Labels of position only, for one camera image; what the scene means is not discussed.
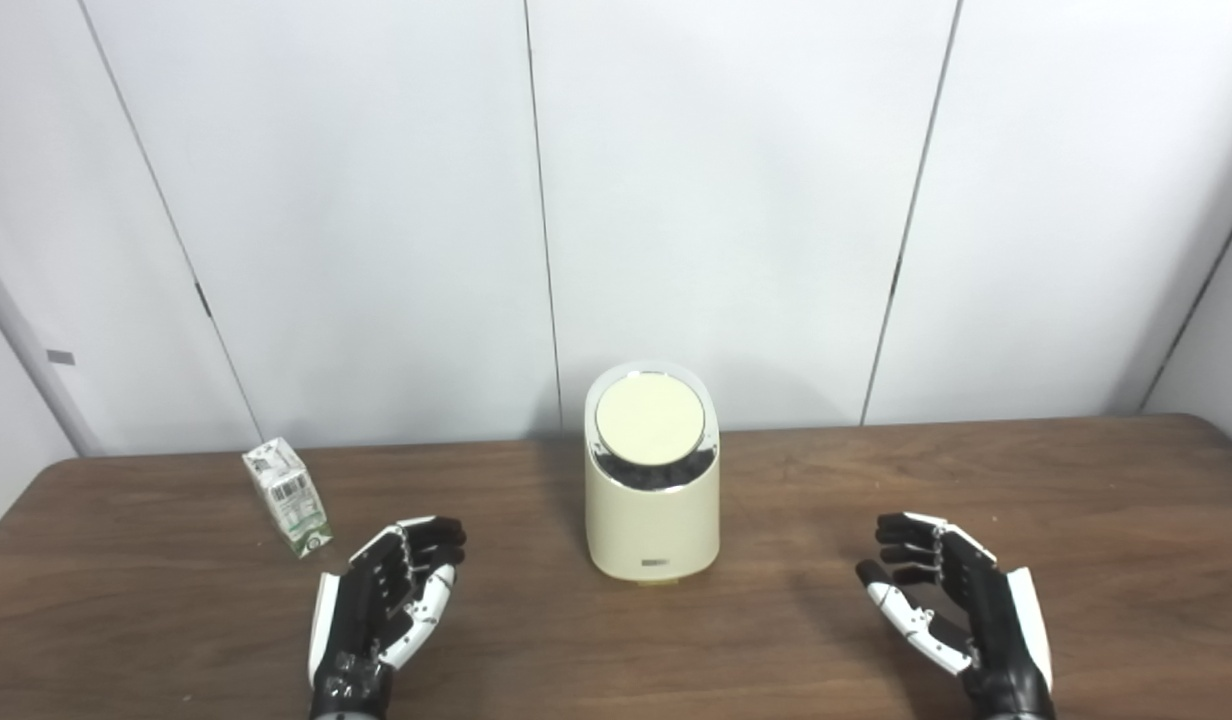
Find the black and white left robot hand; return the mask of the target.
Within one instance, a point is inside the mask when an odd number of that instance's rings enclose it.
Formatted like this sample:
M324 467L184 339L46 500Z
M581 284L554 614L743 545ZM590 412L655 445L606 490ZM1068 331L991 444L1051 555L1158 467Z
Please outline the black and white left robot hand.
M455 518L395 522L322 575L310 621L310 719L384 719L395 674L441 623L464 561Z

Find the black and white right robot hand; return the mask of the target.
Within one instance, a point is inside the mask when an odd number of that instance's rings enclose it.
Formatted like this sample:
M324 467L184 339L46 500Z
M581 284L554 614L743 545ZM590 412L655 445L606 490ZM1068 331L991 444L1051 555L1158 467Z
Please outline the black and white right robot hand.
M910 647L954 674L975 719L1055 719L1052 656L1031 570L945 518L887 512L878 558L857 562L869 600Z

